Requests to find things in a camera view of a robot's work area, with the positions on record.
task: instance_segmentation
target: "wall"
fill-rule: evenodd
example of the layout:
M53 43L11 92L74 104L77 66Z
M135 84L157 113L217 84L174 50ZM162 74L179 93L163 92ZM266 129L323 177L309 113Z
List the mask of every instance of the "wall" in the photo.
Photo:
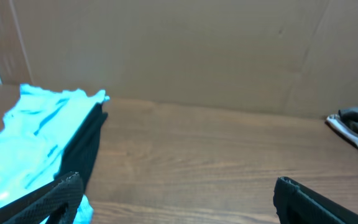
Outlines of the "wall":
M358 105L358 0L11 2L45 88L307 117Z

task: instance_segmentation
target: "cyan cloth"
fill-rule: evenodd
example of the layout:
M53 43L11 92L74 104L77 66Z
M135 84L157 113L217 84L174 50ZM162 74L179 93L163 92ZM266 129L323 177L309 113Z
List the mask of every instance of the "cyan cloth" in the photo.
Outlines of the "cyan cloth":
M28 84L20 93L0 131L0 208L53 181L76 130L96 103L109 100L104 90L88 97L83 90L55 93ZM89 223L92 214L84 195L75 223Z

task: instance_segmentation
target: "wooden table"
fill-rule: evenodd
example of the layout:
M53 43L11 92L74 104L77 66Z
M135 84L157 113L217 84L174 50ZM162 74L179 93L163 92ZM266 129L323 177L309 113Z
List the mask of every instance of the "wooden table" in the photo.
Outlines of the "wooden table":
M0 129L17 89L0 87ZM322 120L115 98L104 110L93 223L279 223L283 175L358 213L358 150Z

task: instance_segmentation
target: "blue towel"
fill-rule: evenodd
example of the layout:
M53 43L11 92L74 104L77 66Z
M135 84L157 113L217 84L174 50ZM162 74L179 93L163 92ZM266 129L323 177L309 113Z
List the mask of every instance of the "blue towel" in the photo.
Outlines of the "blue towel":
M83 90L55 93L28 84L20 93L0 132L0 208L53 181L76 130L96 103L109 100L104 90L88 97ZM89 223L92 214L84 195L75 223Z

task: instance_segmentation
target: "beige wall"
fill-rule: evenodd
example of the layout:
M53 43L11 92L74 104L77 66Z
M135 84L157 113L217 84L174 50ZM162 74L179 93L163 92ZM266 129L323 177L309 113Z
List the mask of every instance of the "beige wall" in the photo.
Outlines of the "beige wall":
M358 105L358 0L12 2L45 88L309 117Z

